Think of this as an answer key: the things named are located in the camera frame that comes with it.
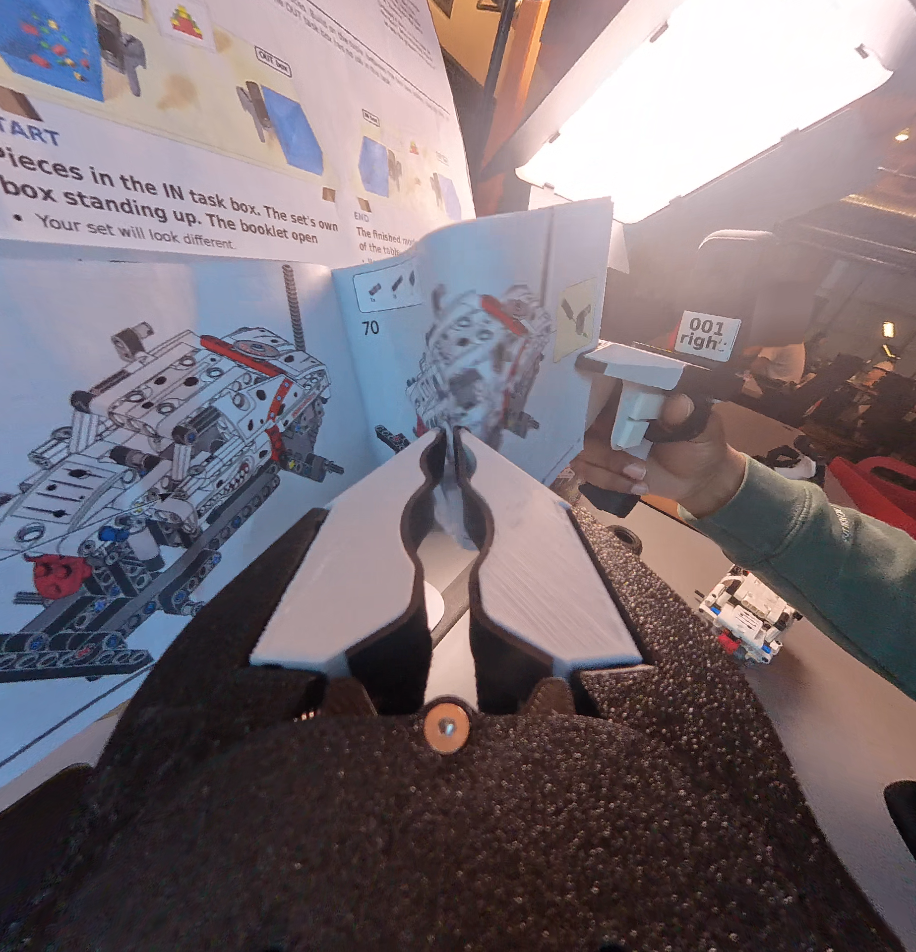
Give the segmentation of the white and black device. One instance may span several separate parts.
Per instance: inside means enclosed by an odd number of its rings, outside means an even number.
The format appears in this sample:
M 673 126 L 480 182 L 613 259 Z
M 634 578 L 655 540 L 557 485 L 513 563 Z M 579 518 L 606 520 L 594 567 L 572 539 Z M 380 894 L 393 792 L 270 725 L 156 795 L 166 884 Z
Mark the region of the white and black device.
M 753 459 L 786 479 L 823 485 L 824 464 L 794 446 L 779 446 L 764 456 L 756 455 Z

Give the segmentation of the printed task sheet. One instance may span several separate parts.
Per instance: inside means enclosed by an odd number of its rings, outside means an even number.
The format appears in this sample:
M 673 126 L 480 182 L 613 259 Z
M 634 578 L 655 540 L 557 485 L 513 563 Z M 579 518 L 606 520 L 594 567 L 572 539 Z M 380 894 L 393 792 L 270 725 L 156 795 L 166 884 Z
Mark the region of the printed task sheet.
M 474 214 L 426 2 L 0 1 L 0 240 L 337 267 Z

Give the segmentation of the black quilted pad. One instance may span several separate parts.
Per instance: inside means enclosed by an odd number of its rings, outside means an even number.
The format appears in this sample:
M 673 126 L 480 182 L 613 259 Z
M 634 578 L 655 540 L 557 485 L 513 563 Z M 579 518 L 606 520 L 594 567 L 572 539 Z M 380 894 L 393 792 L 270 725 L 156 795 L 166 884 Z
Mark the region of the black quilted pad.
M 902 779 L 883 792 L 888 812 L 916 861 L 916 780 Z

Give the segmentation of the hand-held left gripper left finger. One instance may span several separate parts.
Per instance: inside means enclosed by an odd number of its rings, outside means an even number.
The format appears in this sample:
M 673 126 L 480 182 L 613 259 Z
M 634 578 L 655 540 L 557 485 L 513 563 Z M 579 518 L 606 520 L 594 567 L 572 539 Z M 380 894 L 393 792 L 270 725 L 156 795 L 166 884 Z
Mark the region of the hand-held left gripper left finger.
M 328 677 L 426 677 L 418 548 L 432 529 L 443 431 L 419 437 L 338 496 L 253 649 L 253 665 Z

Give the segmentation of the white lego truck model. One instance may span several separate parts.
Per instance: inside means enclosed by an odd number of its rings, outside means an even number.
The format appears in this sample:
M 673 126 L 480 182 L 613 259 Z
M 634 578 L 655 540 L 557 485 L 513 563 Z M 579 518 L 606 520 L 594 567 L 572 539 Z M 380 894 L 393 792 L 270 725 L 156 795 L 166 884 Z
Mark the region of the white lego truck model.
M 801 613 L 753 573 L 731 565 L 702 597 L 698 613 L 717 630 L 723 649 L 735 660 L 769 664 L 783 646 L 785 632 Z

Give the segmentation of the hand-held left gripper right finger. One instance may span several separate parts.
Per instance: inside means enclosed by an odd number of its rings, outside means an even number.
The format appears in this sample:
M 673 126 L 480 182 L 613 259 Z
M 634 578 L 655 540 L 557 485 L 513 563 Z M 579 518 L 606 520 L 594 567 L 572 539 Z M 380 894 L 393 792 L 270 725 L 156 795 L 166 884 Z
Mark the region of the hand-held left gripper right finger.
M 555 672 L 641 663 L 570 505 L 467 429 L 455 431 L 455 462 L 484 621 Z

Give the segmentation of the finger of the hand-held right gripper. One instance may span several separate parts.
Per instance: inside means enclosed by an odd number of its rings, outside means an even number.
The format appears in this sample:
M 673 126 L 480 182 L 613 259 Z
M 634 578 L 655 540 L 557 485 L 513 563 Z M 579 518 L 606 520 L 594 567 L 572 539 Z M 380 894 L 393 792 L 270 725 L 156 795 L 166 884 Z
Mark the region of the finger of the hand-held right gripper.
M 697 367 L 658 351 L 635 345 L 599 341 L 593 351 L 579 355 L 575 368 L 626 383 L 673 390 L 697 379 Z

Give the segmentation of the bright white panel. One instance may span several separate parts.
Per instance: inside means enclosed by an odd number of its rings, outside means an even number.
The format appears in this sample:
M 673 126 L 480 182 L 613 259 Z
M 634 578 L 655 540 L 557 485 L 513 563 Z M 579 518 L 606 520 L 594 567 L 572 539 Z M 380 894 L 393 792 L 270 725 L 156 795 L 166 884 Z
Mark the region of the bright white panel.
M 912 2 L 629 2 L 508 156 L 639 222 L 879 89 L 914 46 Z

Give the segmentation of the black office chair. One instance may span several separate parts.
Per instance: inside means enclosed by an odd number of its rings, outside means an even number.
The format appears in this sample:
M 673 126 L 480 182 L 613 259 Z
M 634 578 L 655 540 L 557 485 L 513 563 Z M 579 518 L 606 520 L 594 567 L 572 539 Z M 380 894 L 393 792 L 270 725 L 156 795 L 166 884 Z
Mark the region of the black office chair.
M 730 363 L 744 347 L 767 347 L 781 335 L 773 252 L 770 232 L 714 232 L 703 240 L 682 297 L 695 314 L 682 328 L 693 331 L 699 362 Z

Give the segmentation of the red plastic chair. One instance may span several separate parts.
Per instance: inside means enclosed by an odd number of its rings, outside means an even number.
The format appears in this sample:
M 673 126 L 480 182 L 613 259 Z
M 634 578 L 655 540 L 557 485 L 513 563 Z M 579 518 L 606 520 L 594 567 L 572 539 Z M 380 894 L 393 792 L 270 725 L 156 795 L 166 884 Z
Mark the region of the red plastic chair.
M 903 530 L 916 540 L 916 519 L 895 503 L 888 500 L 869 482 L 856 473 L 853 466 L 836 457 L 828 465 L 828 471 L 840 482 L 856 508 L 864 515 Z

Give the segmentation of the lego instruction booklet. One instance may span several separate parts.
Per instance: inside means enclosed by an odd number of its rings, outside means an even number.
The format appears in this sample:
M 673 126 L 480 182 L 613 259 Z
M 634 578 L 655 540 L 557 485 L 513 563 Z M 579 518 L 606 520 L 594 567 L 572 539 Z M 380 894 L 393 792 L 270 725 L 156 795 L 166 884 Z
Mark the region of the lego instruction booklet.
M 583 442 L 611 214 L 469 220 L 351 268 L 0 243 L 0 788 L 426 429 L 552 482 Z

